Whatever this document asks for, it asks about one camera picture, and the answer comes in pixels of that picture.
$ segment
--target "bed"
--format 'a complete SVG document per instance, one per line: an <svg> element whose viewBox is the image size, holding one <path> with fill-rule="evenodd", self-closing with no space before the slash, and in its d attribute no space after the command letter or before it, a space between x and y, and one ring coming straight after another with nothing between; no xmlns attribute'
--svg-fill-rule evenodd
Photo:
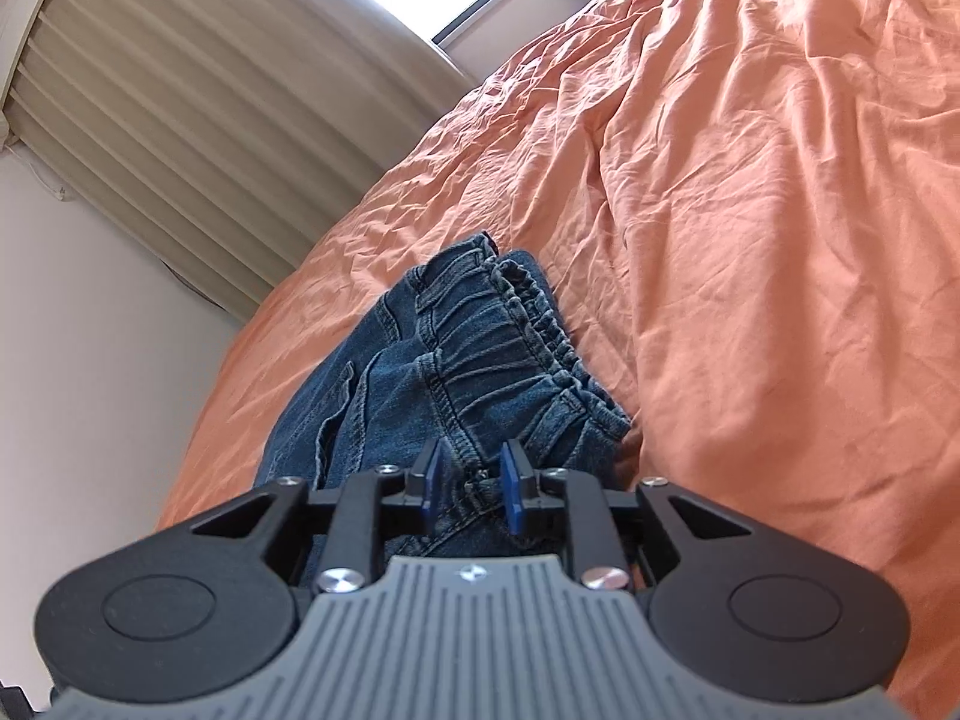
<svg viewBox="0 0 960 720"><path fill-rule="evenodd" d="M433 127L224 359L161 525L251 485L277 415L405 269L536 255L664 474L877 570L892 693L960 699L960 0L595 0Z"/></svg>

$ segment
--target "ribbed gray surface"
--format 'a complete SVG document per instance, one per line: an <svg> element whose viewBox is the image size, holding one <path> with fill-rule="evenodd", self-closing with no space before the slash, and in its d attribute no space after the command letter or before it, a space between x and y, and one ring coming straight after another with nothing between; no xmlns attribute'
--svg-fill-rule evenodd
<svg viewBox="0 0 960 720"><path fill-rule="evenodd" d="M221 694L164 707L69 691L47 720L517 718L906 720L877 688L776 706L714 688L673 661L622 592L570 581L555 556L395 557L369 589L315 600L289 647Z"/></svg>

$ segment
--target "triangular cutout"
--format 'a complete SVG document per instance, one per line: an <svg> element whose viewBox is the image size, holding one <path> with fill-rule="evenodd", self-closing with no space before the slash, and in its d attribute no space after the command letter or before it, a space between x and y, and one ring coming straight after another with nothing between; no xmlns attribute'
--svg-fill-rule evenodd
<svg viewBox="0 0 960 720"><path fill-rule="evenodd" d="M690 528L696 538L732 538L750 536L750 531L742 525L722 517L716 512L704 509L686 498L673 496L670 505L680 514L680 519Z"/></svg>
<svg viewBox="0 0 960 720"><path fill-rule="evenodd" d="M272 495L259 495L251 498L233 509L217 514L213 519L200 523L193 528L197 536L220 536L221 538L246 538L251 534L256 523L260 522L270 504L274 502Z"/></svg>

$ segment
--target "curtain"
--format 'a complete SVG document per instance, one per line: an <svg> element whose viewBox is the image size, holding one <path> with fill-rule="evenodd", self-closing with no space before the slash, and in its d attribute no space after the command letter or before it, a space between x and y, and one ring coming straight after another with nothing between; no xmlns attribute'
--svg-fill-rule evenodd
<svg viewBox="0 0 960 720"><path fill-rule="evenodd" d="M45 0L3 113L248 319L470 87L371 0Z"/></svg>

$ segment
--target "denim fabric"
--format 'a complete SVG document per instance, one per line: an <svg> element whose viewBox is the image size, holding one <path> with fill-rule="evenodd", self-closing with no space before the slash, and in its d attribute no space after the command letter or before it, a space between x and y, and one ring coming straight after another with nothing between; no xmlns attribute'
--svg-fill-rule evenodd
<svg viewBox="0 0 960 720"><path fill-rule="evenodd" d="M612 485L629 426L574 352L534 258L498 256L480 233L407 271L318 365L277 420L256 483L337 487L377 464L409 467L427 439L446 437L454 459L435 533L394 539L388 557L551 551L507 533L501 443L516 437L534 467ZM306 576L317 557L315 546Z"/></svg>

